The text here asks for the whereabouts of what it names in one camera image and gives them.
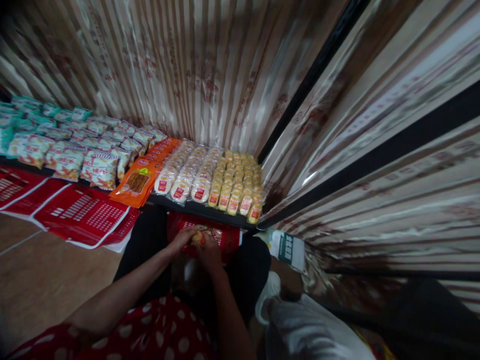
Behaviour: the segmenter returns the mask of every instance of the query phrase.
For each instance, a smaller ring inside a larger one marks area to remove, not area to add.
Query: black shelf edge
[[[52,175],[55,172],[54,170],[51,170],[45,167],[40,170],[34,166],[24,164],[16,159],[8,159],[5,156],[0,156],[0,165],[9,166],[9,167],[23,170],[32,174],[43,175],[48,178],[52,177]],[[75,182],[73,184],[78,184],[87,188],[90,187],[90,182],[84,179],[80,179],[78,182]],[[105,192],[105,193],[110,192],[107,190],[99,189],[98,187],[93,187],[92,189]],[[185,206],[180,206],[177,203],[169,200],[166,196],[160,196],[155,194],[150,195],[150,197],[148,198],[148,201],[152,204],[163,206],[169,210],[174,210],[179,213],[189,214],[199,218],[214,221],[217,223],[230,225],[235,228],[241,228],[249,231],[254,230],[256,228],[255,225],[249,224],[247,222],[247,218],[245,216],[242,216],[239,214],[235,216],[231,216],[231,215],[228,215],[226,212],[220,211],[212,207],[208,207],[204,204],[200,204],[195,201],[187,201],[185,203]]]
[[[311,64],[310,69],[298,86],[295,94],[293,94],[291,101],[288,103],[288,106],[278,120],[278,123],[268,137],[265,145],[261,149],[260,154],[258,155],[259,164],[262,164],[270,154],[278,139],[295,116],[297,110],[300,108],[320,76],[323,74],[324,70],[327,68],[330,60],[332,60],[349,32],[357,23],[357,20],[364,12],[368,3],[368,0],[349,1],[335,27],[325,41],[325,44],[318,52],[318,55]]]
[[[446,270],[395,270],[388,268],[347,268],[323,269],[327,274],[360,277],[436,279],[452,281],[479,282],[480,271],[446,271]]]

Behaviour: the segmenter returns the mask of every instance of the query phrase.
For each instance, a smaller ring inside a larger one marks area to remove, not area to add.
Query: woman's arm
[[[205,247],[197,247],[200,261],[210,274],[216,299],[221,359],[255,359],[249,332],[230,288],[229,277],[222,267],[222,253],[208,235]]]
[[[196,232],[180,230],[166,248],[85,302],[64,323],[94,337],[108,335]]]

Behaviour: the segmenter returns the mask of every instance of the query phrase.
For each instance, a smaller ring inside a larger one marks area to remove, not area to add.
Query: white sneaker
[[[269,324],[269,320],[262,315],[262,307],[265,303],[265,300],[280,295],[280,289],[280,276],[278,276],[278,274],[274,271],[269,271],[265,287],[261,291],[260,296],[255,304],[255,317],[260,324],[264,326]]]

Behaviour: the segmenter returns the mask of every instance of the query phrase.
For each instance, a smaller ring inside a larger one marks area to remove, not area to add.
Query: shelf
[[[12,168],[17,168],[23,171],[27,171],[33,174],[39,174],[43,175],[45,177],[51,177],[54,174],[54,170],[43,168],[42,170],[30,166],[27,164],[24,164],[20,161],[17,161],[16,159],[7,159],[4,156],[0,156],[0,165],[6,165]],[[90,182],[80,179],[79,182],[77,183],[79,185],[85,186],[85,187],[90,187]],[[208,207],[204,204],[200,204],[195,201],[186,201],[185,206],[180,206],[177,203],[169,200],[166,196],[160,196],[160,195],[150,195],[148,198],[148,202],[163,206],[167,209],[177,211],[179,213],[184,213],[184,214],[189,214],[193,216],[197,216],[199,218],[204,218],[207,220],[211,220],[217,223],[221,224],[226,224],[230,225],[236,228],[241,228],[245,230],[255,230],[256,226],[249,224],[247,222],[247,218],[245,216],[237,214],[236,216],[230,216],[226,212]]]

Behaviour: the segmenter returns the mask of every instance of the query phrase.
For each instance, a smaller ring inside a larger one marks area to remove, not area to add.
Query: brown floor
[[[0,357],[62,322],[110,284],[121,257],[104,248],[80,248],[0,214]],[[288,265],[272,258],[271,270],[280,276],[283,294],[302,292],[300,274]],[[263,332],[252,319],[250,336],[257,349]]]

